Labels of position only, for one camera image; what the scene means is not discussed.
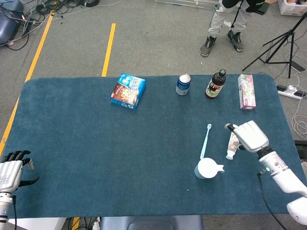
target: robotic arm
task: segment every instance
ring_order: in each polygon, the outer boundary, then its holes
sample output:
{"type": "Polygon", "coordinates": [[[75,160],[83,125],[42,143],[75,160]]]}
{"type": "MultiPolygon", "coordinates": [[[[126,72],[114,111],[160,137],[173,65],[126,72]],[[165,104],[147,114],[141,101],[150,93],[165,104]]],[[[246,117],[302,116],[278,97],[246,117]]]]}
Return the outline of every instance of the robotic arm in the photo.
{"type": "Polygon", "coordinates": [[[19,187],[28,186],[38,181],[39,177],[31,181],[22,181],[21,173],[23,166],[28,164],[29,169],[34,170],[31,158],[23,159],[29,151],[11,152],[5,156],[0,163],[0,230],[3,230],[10,210],[10,206],[15,202],[15,192],[19,187]]]}
{"type": "Polygon", "coordinates": [[[240,150],[257,153],[258,160],[271,173],[274,181],[285,193],[300,193],[303,197],[287,204],[287,210],[292,218],[307,225],[307,187],[297,178],[278,154],[268,147],[269,140],[254,121],[240,126],[226,124],[240,140],[240,150]]]}

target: blue chair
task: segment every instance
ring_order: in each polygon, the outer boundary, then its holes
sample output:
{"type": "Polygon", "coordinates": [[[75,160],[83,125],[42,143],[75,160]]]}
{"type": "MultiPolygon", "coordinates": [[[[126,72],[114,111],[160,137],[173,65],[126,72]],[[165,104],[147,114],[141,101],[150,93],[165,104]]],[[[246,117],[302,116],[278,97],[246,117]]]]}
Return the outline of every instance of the blue chair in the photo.
{"type": "Polygon", "coordinates": [[[103,217],[101,230],[203,230],[202,216],[103,217]]]}

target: shoe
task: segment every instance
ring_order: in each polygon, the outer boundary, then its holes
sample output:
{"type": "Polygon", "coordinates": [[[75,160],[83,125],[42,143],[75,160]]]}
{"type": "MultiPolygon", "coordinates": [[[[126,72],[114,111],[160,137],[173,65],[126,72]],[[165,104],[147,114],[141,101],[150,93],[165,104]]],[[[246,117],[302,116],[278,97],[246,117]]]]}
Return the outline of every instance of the shoe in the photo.
{"type": "Polygon", "coordinates": [[[228,32],[227,36],[228,36],[230,42],[232,43],[232,45],[234,46],[236,51],[242,52],[244,50],[244,45],[243,45],[241,38],[240,38],[240,32],[234,34],[232,32],[232,30],[230,30],[228,32]]]}
{"type": "Polygon", "coordinates": [[[203,44],[203,46],[201,47],[201,55],[203,57],[207,57],[212,49],[212,46],[214,45],[216,40],[216,37],[207,37],[207,40],[205,42],[205,44],[203,44]]]}

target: soda can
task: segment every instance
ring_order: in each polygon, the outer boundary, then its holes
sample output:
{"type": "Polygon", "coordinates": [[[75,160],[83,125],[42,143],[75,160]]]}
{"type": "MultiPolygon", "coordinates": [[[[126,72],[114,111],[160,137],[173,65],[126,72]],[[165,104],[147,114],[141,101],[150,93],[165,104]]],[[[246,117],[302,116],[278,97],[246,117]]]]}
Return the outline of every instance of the soda can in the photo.
{"type": "Polygon", "coordinates": [[[188,74],[182,74],[179,76],[176,86],[176,93],[179,95],[186,95],[189,92],[191,84],[191,77],[188,74]]]}

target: gray carpet floor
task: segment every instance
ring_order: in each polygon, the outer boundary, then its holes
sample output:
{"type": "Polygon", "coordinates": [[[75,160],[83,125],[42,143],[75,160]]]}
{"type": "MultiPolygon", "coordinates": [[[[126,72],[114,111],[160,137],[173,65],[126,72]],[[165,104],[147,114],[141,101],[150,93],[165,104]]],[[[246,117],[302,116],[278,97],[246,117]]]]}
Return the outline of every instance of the gray carpet floor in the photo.
{"type": "MultiPolygon", "coordinates": [[[[111,4],[115,0],[100,0],[111,4]]],[[[83,10],[75,8],[73,12],[83,10]]],[[[221,68],[228,73],[242,73],[243,67],[265,50],[262,44],[291,29],[300,17],[280,15],[277,3],[270,5],[265,15],[255,14],[242,34],[243,53],[236,52],[226,39],[229,27],[224,26],[212,52],[207,58],[199,55],[205,42],[212,16],[211,10],[174,6],[154,0],[124,0],[109,7],[96,7],[52,22],[32,78],[101,76],[109,31],[116,23],[112,53],[107,76],[121,72],[132,75],[213,74],[221,68]]],[[[230,14],[227,21],[232,22],[230,14]]],[[[296,30],[298,38],[307,29],[305,20],[296,30]]],[[[28,45],[20,51],[0,47],[0,135],[3,135],[12,109],[28,73],[44,26],[31,34],[28,45]]],[[[307,35],[296,41],[297,55],[307,58],[307,35]]],[[[16,42],[15,48],[24,41],[16,42]]],[[[272,61],[284,61],[290,45],[282,47],[272,61]]],[[[307,68],[306,59],[294,60],[307,68]]],[[[265,72],[276,78],[285,64],[254,63],[245,73],[265,72]]],[[[297,84],[307,91],[307,73],[287,78],[288,67],[275,80],[276,84],[297,84]]],[[[281,96],[284,111],[291,126],[298,100],[281,96]]],[[[298,111],[307,114],[307,100],[302,100],[298,111]]],[[[292,130],[294,139],[302,139],[292,130]]],[[[277,215],[291,230],[307,230],[289,215],[277,215]]],[[[264,230],[282,229],[270,215],[204,216],[207,230],[264,230]]]]}

